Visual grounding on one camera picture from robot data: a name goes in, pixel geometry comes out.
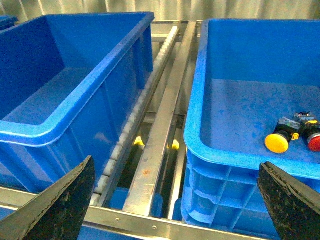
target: plastic bin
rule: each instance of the plastic bin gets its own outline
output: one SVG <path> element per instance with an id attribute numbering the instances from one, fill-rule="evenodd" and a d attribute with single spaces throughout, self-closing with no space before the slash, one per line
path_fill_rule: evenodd
<path id="1" fill-rule="evenodd" d="M 0 33 L 0 185 L 41 192 L 88 155 L 99 180 L 153 70 L 153 19 L 47 15 Z"/>
<path id="2" fill-rule="evenodd" d="M 129 190 L 126 188 L 117 187 L 112 196 L 109 208 L 122 210 L 125 205 Z M 162 217 L 163 198 L 161 195 L 156 194 L 152 205 L 151 214 L 154 217 Z M 0 207 L 0 221 L 6 216 L 12 214 L 14 211 L 11 209 Z M 87 226 L 82 226 L 78 240 L 136 240 L 137 238 L 124 236 L 108 231 L 103 231 Z"/>
<path id="3" fill-rule="evenodd" d="M 18 18 L 16 16 L 0 16 L 0 31 L 13 27 L 15 22 L 18 22 Z"/>
<path id="4" fill-rule="evenodd" d="M 276 154 L 264 139 L 281 117 L 320 117 L 320 21 L 203 22 L 184 132 L 181 212 L 192 225 L 279 239 L 257 188 L 272 162 L 320 191 L 320 153 L 303 140 Z"/>

